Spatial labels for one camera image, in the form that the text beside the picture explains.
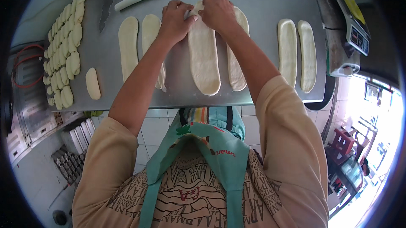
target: beige t-shirt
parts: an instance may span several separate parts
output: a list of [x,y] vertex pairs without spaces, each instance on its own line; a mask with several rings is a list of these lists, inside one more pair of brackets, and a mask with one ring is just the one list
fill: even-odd
[[[263,167],[251,150],[245,227],[327,227],[327,163],[320,133],[282,76],[262,88],[256,115]],[[137,139],[112,118],[95,131],[73,203],[74,227],[138,227],[145,169],[132,176]],[[227,227],[226,194],[193,140],[165,171],[152,227]]]

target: hand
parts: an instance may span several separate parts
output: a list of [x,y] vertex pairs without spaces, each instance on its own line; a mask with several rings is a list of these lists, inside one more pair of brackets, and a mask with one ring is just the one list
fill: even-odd
[[203,0],[204,9],[199,10],[202,21],[216,32],[226,32],[239,26],[234,13],[234,5],[229,0]]
[[192,24],[198,17],[190,16],[184,20],[186,11],[192,10],[193,5],[181,1],[170,1],[168,6],[162,9],[162,25],[159,29],[157,39],[164,39],[173,47],[176,43],[186,37]]

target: teal apron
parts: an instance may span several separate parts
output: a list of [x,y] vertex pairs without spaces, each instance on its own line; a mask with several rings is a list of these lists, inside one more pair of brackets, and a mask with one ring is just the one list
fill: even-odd
[[210,113],[217,119],[210,119],[210,113],[205,109],[208,110],[206,107],[188,109],[187,114],[185,109],[180,109],[158,150],[148,161],[148,189],[141,208],[139,227],[151,226],[163,174],[191,139],[197,139],[194,142],[226,190],[228,227],[244,226],[242,190],[250,151],[250,147],[242,141],[244,129],[241,130],[241,127],[244,126],[242,121],[240,125],[233,125],[233,114],[238,113],[236,109],[211,107]]

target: shirt sleeve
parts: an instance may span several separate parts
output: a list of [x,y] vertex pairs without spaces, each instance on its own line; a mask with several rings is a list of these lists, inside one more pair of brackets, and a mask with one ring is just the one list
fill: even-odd
[[326,227],[328,182],[322,139],[302,100],[282,76],[262,88],[256,116],[263,168],[268,178],[281,182],[282,204],[298,227]]
[[134,171],[137,138],[106,117],[93,134],[73,201],[73,225],[84,225]]

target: forearm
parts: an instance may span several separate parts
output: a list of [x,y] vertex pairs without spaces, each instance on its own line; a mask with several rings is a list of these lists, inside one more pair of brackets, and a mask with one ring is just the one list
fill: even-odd
[[239,25],[220,34],[236,56],[255,104],[265,83],[281,73]]
[[141,129],[161,65],[170,49],[170,42],[157,37],[121,87],[110,108],[109,117],[123,124],[135,136]]

